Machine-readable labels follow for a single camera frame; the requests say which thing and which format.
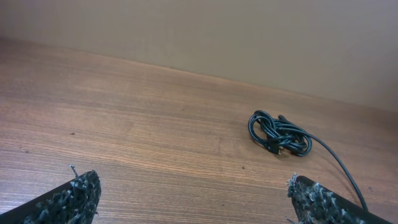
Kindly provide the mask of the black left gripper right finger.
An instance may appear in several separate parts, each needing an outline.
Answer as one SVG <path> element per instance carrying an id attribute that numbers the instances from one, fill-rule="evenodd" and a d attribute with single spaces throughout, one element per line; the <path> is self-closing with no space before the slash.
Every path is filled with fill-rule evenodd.
<path id="1" fill-rule="evenodd" d="M 288 181 L 287 196 L 299 223 L 391 224 L 303 175 Z"/>

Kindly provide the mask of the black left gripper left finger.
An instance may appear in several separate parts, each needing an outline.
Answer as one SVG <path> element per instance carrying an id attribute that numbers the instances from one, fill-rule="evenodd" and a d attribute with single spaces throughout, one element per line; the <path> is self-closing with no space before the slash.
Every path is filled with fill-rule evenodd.
<path id="1" fill-rule="evenodd" d="M 97 214 L 101 182 L 95 170 L 1 214 L 3 224 L 90 224 Z"/>

